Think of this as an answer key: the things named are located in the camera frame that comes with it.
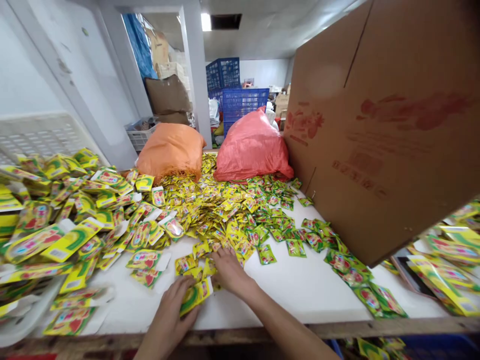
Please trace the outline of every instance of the red heart logo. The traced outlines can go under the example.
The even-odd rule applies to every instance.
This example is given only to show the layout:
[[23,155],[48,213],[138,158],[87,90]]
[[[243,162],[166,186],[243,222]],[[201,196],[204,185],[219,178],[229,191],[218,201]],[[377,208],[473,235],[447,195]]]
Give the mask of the red heart logo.
[[146,260],[145,265],[151,269],[154,266],[154,261],[153,260]]
[[73,320],[71,323],[68,324],[68,326],[70,327],[72,333],[76,333],[78,331],[78,329],[80,329],[80,326],[82,325],[82,320]]

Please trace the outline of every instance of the ceiling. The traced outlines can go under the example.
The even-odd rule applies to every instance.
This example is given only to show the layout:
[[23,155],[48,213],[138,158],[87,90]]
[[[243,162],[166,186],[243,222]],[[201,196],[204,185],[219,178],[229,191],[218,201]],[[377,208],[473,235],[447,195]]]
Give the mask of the ceiling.
[[[201,0],[202,13],[242,14],[239,30],[203,32],[205,60],[239,57],[241,60],[286,59],[327,26],[365,0]],[[143,16],[169,44],[183,51],[177,14]]]

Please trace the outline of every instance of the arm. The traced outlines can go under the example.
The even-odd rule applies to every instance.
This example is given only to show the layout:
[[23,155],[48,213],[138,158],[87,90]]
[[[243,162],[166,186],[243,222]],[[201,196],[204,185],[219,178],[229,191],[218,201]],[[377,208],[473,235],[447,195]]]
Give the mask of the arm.
[[180,319],[180,307],[187,289],[195,284],[191,276],[178,278],[161,297],[160,306],[133,360],[165,360],[194,325],[200,307]]
[[235,252],[219,249],[212,254],[220,285],[242,299],[291,359],[338,359],[313,332],[268,296],[240,266]]

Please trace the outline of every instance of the table surface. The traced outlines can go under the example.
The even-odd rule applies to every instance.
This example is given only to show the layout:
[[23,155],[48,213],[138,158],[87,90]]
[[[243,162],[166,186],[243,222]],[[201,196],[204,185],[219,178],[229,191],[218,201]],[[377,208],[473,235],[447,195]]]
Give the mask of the table surface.
[[[294,211],[284,212],[295,219],[297,228],[301,227],[305,218],[321,219],[313,206],[303,207],[297,199],[294,201]],[[125,267],[130,253],[123,253],[108,271],[97,271],[90,286],[113,286],[116,293],[104,309],[106,317],[97,335],[145,333],[163,292],[175,279],[175,259],[190,254],[192,246],[197,242],[197,239],[184,236],[164,250],[165,253],[171,253],[171,260],[153,289],[147,289],[130,277],[131,269]],[[245,271],[299,321],[304,324],[325,324],[373,319],[348,285],[324,262],[325,251],[317,253],[306,245],[306,258],[291,257],[285,241],[278,243],[270,235],[266,244],[271,246],[277,262],[262,265],[255,252],[246,262]],[[400,278],[383,266],[373,268],[372,273],[374,282],[390,289],[410,318],[450,317],[436,301],[407,290]],[[253,328],[262,325],[248,306],[226,290],[215,292],[202,307],[194,330]],[[53,314],[48,314],[43,319],[37,328],[37,334],[52,317]]]

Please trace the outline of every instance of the ceiling vent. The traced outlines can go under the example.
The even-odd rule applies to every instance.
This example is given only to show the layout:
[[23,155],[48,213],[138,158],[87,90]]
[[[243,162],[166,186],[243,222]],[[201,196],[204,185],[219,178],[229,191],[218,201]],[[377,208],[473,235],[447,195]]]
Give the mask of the ceiling vent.
[[242,14],[210,15],[212,30],[238,30]]

